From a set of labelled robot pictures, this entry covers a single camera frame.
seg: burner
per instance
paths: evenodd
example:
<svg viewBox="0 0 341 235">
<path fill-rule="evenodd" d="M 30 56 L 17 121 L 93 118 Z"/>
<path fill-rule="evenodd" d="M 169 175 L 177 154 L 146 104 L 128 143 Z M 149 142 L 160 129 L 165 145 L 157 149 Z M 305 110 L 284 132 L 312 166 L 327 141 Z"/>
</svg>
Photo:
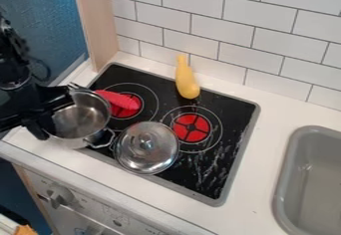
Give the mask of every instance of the burner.
<svg viewBox="0 0 341 235">
<path fill-rule="evenodd" d="M 201 143 L 208 139 L 211 124 L 203 115 L 182 114 L 174 119 L 171 128 L 181 142 Z"/>
<path fill-rule="evenodd" d="M 135 83 L 120 83 L 108 88 L 112 91 L 126 95 L 140 105 L 137 111 L 128 111 L 119 107 L 112 107 L 112 118 L 109 127 L 114 131 L 122 131 L 134 123 L 152 120 L 159 110 L 159 99 L 148 87 Z"/>
<path fill-rule="evenodd" d="M 215 147 L 222 137 L 220 119 L 211 111 L 197 106 L 171 110 L 162 122 L 171 127 L 180 141 L 180 151 L 204 152 Z"/>
<path fill-rule="evenodd" d="M 121 93 L 121 95 L 127 96 L 131 99 L 133 99 L 135 102 L 137 102 L 140 106 L 140 108 L 136 111 L 130 111 L 123 109 L 121 107 L 112 105 L 112 117 L 116 119 L 128 119 L 133 118 L 134 116 L 137 116 L 143 109 L 144 109 L 144 100 L 133 93 Z"/>
</svg>

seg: stovetop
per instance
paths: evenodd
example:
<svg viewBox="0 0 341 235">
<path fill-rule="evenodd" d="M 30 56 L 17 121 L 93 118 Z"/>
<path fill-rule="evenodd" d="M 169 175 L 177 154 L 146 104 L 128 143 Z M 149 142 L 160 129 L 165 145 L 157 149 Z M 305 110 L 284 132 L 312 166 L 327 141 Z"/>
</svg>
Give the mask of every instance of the stovetop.
<svg viewBox="0 0 341 235">
<path fill-rule="evenodd" d="M 112 107 L 109 128 L 120 133 L 144 120 L 172 128 L 180 141 L 176 162 L 143 178 L 211 206 L 222 204 L 259 114 L 256 104 L 201 89 L 195 100 L 182 98 L 172 80 L 112 64 L 91 84 L 127 95 L 138 111 Z M 83 151 L 118 166 L 109 147 Z"/>
</svg>

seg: pot handle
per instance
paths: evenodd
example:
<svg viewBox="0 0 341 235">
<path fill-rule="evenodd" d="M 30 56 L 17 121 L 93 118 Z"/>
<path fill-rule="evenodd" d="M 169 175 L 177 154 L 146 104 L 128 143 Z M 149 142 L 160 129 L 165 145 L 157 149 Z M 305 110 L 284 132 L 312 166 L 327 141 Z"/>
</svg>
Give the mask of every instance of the pot handle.
<svg viewBox="0 0 341 235">
<path fill-rule="evenodd" d="M 114 141 L 114 138 L 115 138 L 115 133 L 112 129 L 106 127 L 104 128 L 104 130 L 107 130 L 112 136 L 110 137 L 110 140 L 106 143 L 102 143 L 102 144 L 95 144 L 95 143 L 92 143 L 92 142 L 89 142 L 88 140 L 86 140 L 85 138 L 83 139 L 83 141 L 89 145 L 90 147 L 94 148 L 94 149 L 97 149 L 97 148 L 102 148 L 102 147 L 106 147 L 106 146 L 109 146 L 113 141 Z"/>
</svg>

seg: pot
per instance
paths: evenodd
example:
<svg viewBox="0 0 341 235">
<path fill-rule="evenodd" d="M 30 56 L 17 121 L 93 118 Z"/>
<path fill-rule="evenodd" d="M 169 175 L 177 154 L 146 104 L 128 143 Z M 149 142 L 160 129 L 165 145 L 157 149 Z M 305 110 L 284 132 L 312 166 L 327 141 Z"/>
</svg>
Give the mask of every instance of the pot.
<svg viewBox="0 0 341 235">
<path fill-rule="evenodd" d="M 110 145 L 115 137 L 115 133 L 107 128 L 111 117 L 110 104 L 90 91 L 73 90 L 70 96 L 74 104 L 55 112 L 52 123 L 45 124 L 43 130 L 51 139 L 73 149 Z M 111 134 L 109 141 L 97 144 L 105 133 Z"/>
<path fill-rule="evenodd" d="M 171 167 L 178 149 L 176 134 L 156 121 L 142 121 L 128 127 L 111 148 L 125 170 L 142 175 L 157 174 Z"/>
</svg>

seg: stainless steel sink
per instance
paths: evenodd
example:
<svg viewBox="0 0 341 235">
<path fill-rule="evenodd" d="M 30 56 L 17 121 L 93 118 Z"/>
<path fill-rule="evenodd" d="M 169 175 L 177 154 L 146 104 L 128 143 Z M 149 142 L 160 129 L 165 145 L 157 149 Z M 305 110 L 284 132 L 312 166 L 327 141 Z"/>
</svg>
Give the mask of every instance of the stainless steel sink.
<svg viewBox="0 0 341 235">
<path fill-rule="evenodd" d="M 341 132 L 306 126 L 291 136 L 272 204 L 289 234 L 341 234 Z"/>
</svg>

